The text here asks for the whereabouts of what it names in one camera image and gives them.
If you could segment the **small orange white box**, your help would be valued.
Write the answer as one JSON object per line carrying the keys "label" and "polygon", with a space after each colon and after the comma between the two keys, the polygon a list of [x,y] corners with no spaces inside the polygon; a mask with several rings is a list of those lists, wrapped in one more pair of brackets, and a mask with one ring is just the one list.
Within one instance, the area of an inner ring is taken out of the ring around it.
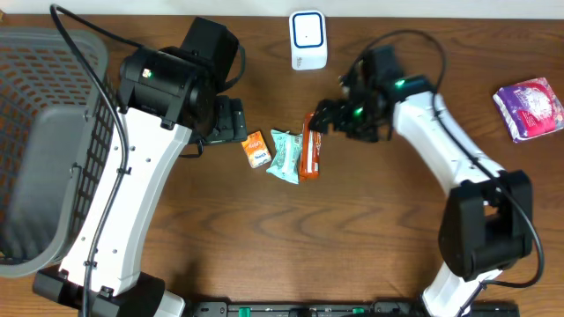
{"label": "small orange white box", "polygon": [[249,134],[241,145],[252,168],[258,168],[271,162],[271,154],[261,131]]}

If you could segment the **orange snack bar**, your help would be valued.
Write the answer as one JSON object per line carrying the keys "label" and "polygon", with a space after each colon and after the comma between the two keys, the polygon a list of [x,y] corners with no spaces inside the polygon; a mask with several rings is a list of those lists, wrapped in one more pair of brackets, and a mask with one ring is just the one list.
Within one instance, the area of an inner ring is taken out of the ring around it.
{"label": "orange snack bar", "polygon": [[314,113],[306,113],[302,130],[302,150],[299,167],[299,180],[316,179],[319,176],[322,134],[311,130],[308,125]]}

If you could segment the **teal snack wrapper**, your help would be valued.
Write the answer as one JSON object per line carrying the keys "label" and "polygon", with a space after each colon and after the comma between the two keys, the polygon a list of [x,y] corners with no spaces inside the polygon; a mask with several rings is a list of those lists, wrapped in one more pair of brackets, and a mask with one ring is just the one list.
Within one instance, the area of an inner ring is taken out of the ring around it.
{"label": "teal snack wrapper", "polygon": [[299,163],[302,152],[302,134],[292,135],[289,132],[271,130],[276,154],[270,167],[266,170],[283,181],[298,184]]}

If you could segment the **purple red snack packet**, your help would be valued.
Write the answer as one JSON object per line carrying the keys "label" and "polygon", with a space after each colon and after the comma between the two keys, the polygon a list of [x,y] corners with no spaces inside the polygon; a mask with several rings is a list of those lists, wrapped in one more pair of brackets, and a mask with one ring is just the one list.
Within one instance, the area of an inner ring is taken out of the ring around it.
{"label": "purple red snack packet", "polygon": [[563,129],[563,106],[545,77],[504,86],[493,101],[514,143]]}

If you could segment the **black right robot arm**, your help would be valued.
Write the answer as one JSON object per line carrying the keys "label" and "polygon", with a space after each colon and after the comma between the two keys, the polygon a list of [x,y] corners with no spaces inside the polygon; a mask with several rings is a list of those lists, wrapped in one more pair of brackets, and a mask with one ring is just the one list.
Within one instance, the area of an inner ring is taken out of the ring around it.
{"label": "black right robot arm", "polygon": [[426,77],[404,75],[392,46],[362,54],[340,84],[345,97],[322,100],[309,129],[367,143],[398,134],[415,149],[447,196],[438,238],[443,263],[420,312],[471,315],[472,301],[538,240],[529,177],[491,160]]}

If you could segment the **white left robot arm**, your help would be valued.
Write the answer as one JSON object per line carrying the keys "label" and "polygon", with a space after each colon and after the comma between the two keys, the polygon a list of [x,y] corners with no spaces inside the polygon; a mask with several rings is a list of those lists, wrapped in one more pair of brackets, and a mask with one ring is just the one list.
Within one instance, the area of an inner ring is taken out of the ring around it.
{"label": "white left robot arm", "polygon": [[247,137],[242,103],[226,95],[245,51],[223,25],[195,18],[178,47],[137,46],[120,68],[119,106],[100,182],[70,250],[39,270],[33,291],[84,316],[182,316],[186,301],[141,268],[146,234],[185,147]]}

